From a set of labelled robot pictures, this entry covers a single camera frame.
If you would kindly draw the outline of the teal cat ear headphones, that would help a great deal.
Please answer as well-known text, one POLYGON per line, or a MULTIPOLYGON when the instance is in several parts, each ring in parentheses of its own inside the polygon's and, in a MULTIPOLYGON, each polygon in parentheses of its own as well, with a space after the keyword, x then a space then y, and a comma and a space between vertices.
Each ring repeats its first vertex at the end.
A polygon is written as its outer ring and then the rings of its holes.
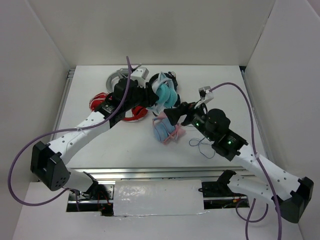
POLYGON ((169 73, 160 72, 156 74, 155 77, 152 77, 149 83, 159 97, 156 104, 172 107, 177 102, 178 94, 175 89, 173 77, 169 73))

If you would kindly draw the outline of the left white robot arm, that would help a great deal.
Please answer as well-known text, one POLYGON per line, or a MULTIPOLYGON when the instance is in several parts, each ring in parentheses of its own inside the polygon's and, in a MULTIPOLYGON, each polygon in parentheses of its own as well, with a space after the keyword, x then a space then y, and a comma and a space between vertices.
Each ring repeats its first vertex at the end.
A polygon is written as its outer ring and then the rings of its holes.
POLYGON ((95 198, 101 189, 98 181, 89 173, 72 170, 66 165, 94 138, 122 121, 126 112, 137 106, 150 108, 158 99, 150 83, 141 87, 136 80, 121 79, 114 91, 78 126, 47 144, 39 141, 33 146, 31 172, 51 191, 69 188, 80 191, 86 199, 95 198))

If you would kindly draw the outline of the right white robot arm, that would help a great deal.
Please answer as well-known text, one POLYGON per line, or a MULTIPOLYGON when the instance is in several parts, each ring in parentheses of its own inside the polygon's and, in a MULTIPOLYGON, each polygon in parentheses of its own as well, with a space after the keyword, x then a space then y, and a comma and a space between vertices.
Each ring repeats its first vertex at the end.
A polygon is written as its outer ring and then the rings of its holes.
POLYGON ((226 170, 218 179, 220 194, 239 193, 267 204, 278 204, 283 219, 294 224, 300 221, 313 194, 314 182, 310 178, 295 176, 256 153, 253 146, 229 128, 231 121, 221 109, 207 110, 204 103, 196 106, 184 102, 177 108, 165 109, 164 113, 171 124, 185 116, 182 125, 193 125, 212 142, 216 154, 245 168, 262 181, 255 182, 226 170))

